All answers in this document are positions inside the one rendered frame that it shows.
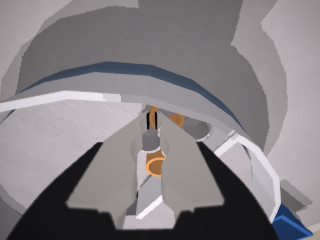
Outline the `bronze bushing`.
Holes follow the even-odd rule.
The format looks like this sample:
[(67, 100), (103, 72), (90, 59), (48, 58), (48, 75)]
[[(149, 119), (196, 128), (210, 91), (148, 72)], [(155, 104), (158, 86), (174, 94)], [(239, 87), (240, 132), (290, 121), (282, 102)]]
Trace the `bronze bushing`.
[(147, 153), (146, 156), (146, 171), (152, 176), (161, 177), (161, 164), (165, 160), (162, 150), (155, 153)]
[[(149, 122), (152, 128), (154, 128), (156, 131), (158, 130), (155, 128), (155, 112), (158, 109), (159, 108), (150, 105)], [(176, 123), (179, 127), (181, 127), (182, 124), (184, 123), (184, 117), (185, 117), (184, 115), (174, 113), (172, 116), (169, 116), (168, 118), (171, 119), (174, 123)]]

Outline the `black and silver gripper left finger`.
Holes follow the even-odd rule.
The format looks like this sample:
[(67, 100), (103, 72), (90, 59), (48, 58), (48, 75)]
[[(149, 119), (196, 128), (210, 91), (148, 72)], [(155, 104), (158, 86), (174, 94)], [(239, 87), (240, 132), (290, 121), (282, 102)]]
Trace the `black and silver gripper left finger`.
[(149, 114), (145, 111), (97, 142), (56, 177), (6, 240), (63, 240), (93, 230), (100, 212), (111, 213), (116, 229), (123, 229), (127, 208), (136, 199), (137, 155), (149, 130)]

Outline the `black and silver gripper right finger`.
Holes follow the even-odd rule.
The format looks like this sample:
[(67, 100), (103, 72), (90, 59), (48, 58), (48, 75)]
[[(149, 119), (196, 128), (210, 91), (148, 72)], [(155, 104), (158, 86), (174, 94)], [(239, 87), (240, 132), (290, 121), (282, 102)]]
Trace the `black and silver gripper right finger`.
[(195, 226), (227, 240), (279, 240), (263, 208), (243, 181), (202, 141), (160, 111), (162, 201), (175, 216), (189, 210)]

